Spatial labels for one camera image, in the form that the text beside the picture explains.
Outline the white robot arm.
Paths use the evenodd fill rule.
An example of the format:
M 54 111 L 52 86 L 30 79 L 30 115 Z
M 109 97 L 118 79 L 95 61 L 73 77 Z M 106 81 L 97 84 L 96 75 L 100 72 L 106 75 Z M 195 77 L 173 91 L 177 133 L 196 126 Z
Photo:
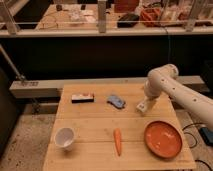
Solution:
M 166 93 L 213 131 L 213 100 L 177 82 L 178 74 L 173 64 L 150 70 L 144 85 L 145 96 L 156 99 L 162 92 Z

